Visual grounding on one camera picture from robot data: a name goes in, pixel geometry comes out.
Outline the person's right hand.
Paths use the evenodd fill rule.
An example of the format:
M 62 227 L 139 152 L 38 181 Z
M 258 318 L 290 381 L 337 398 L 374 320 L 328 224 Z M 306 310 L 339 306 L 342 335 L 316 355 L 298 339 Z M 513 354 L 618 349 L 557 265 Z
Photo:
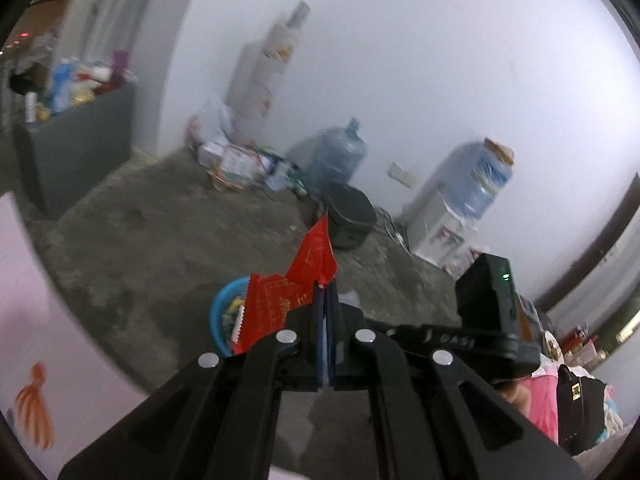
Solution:
M 530 391 L 520 382 L 507 382 L 498 388 L 498 393 L 523 416 L 529 416 L 530 404 L 532 403 Z

